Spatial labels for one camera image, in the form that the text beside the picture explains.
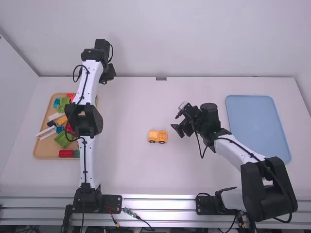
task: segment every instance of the white lego brick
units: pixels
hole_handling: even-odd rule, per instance
[[[48,119],[49,119],[49,121],[51,121],[51,120],[55,120],[57,118],[60,118],[60,117],[62,117],[64,115],[65,115],[65,113],[54,113],[54,114],[50,115],[48,117]]]
[[[44,139],[44,138],[46,138],[46,137],[52,135],[53,133],[56,133],[56,127],[55,127],[55,125],[53,125],[52,127],[47,128],[47,129],[44,130],[44,131],[41,131],[41,132],[37,133],[35,136],[36,136],[37,138],[39,138],[40,140],[42,140],[42,139]]]

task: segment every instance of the metal rail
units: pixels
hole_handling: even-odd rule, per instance
[[[195,212],[195,196],[188,195],[123,195],[123,207],[134,210],[152,227],[230,227],[234,216],[199,216]],[[71,196],[6,196],[0,194],[0,225],[61,225],[65,206]],[[145,223],[125,213],[114,215],[121,226],[143,227]],[[73,214],[71,225],[81,224],[81,214]],[[86,226],[114,226],[108,214],[85,214]],[[311,229],[311,198],[298,200],[298,211],[289,224],[274,219],[256,224],[258,228]]]

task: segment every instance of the red wire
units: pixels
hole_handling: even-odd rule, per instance
[[[114,208],[112,208],[110,206],[107,206],[107,205],[105,205],[104,207],[108,208],[109,210],[111,209],[111,210],[115,210],[115,211],[120,211],[120,210],[116,210],[116,209],[114,209]]]
[[[111,213],[111,211],[110,211],[110,208],[108,208],[108,210],[109,210],[109,213],[110,213],[111,218],[114,219],[114,218],[113,218],[113,215],[112,215],[112,213]]]

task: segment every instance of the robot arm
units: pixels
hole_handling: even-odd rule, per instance
[[[185,119],[171,126],[179,136],[200,134],[206,147],[223,156],[241,173],[242,192],[233,187],[217,191],[215,197],[205,197],[210,203],[217,203],[218,213],[223,214],[224,209],[243,210],[260,222],[297,210],[297,200],[281,159],[255,153],[221,128],[214,103],[202,104],[199,109],[184,102],[178,109],[176,119],[180,116]],[[265,186],[263,179],[273,184]]]
[[[98,83],[106,84],[116,76],[113,65],[108,64],[110,47],[108,41],[96,39],[94,49],[85,49],[82,52],[83,63],[73,71],[74,75],[75,70],[80,67],[79,88],[72,104],[65,105],[68,119],[65,131],[67,134],[70,124],[77,136],[80,150],[80,182],[73,205],[76,210],[82,210],[84,205],[87,206],[84,210],[87,213],[101,208],[100,181],[95,170],[95,156],[97,135],[102,132],[104,121],[95,107],[95,98]]]

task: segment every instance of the white wall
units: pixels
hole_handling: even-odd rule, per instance
[[[38,76],[1,36],[0,175],[3,172],[20,124],[24,118]]]
[[[0,1],[0,27],[42,76],[96,38],[120,75],[294,76],[311,110],[310,0]]]

